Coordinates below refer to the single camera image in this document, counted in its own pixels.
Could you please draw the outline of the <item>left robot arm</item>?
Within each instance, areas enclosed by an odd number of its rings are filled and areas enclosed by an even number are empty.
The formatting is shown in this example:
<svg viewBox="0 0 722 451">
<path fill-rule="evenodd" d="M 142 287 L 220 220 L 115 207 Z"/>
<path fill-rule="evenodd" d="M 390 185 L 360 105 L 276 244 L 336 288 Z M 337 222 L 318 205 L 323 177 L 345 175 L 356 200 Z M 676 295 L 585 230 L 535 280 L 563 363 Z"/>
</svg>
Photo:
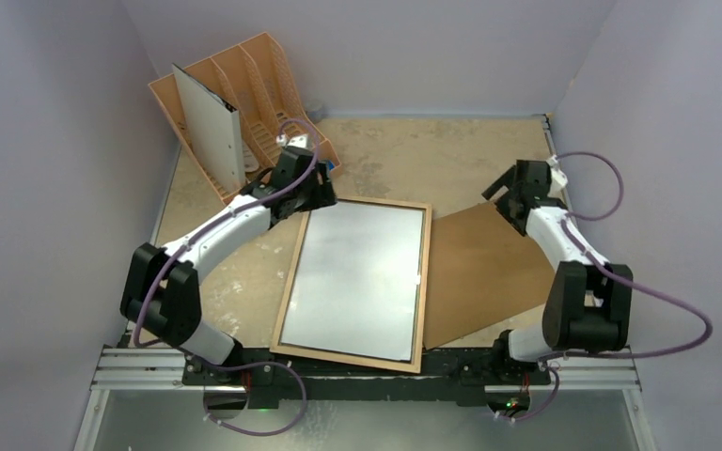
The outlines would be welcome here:
<svg viewBox="0 0 722 451">
<path fill-rule="evenodd" d="M 243 371 L 243 345 L 203 317 L 203 280 L 241 246 L 296 212 L 337 203 L 330 165 L 288 145 L 277 164 L 247 183 L 227 207 L 183 237 L 161 247 L 144 243 L 132 255 L 120 314 L 170 347 L 206 361 L 218 383 Z"/>
</svg>

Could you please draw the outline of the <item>brown backing board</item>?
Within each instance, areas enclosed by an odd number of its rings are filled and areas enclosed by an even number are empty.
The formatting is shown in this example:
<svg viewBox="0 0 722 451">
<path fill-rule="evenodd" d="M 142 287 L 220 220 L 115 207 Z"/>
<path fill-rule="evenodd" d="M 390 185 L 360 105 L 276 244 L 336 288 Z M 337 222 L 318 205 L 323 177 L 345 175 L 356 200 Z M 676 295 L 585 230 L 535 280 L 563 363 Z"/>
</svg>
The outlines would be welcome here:
<svg viewBox="0 0 722 451">
<path fill-rule="evenodd" d="M 489 347 L 540 322 L 554 270 L 490 203 L 432 223 L 423 344 Z"/>
</svg>

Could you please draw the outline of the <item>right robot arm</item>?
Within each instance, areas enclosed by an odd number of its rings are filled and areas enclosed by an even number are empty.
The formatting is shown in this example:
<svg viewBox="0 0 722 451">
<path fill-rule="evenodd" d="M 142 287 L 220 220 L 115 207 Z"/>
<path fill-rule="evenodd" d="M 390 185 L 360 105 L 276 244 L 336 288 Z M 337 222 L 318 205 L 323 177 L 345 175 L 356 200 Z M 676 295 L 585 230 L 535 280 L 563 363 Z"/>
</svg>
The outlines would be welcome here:
<svg viewBox="0 0 722 451">
<path fill-rule="evenodd" d="M 566 351 L 602 354 L 622 350 L 628 338 L 632 290 L 630 268 L 611 264 L 590 248 L 571 221 L 559 193 L 567 178 L 555 160 L 519 160 L 482 194 L 522 236 L 536 242 L 553 271 L 541 321 L 496 339 L 490 368 L 512 382 L 527 364 Z"/>
</svg>

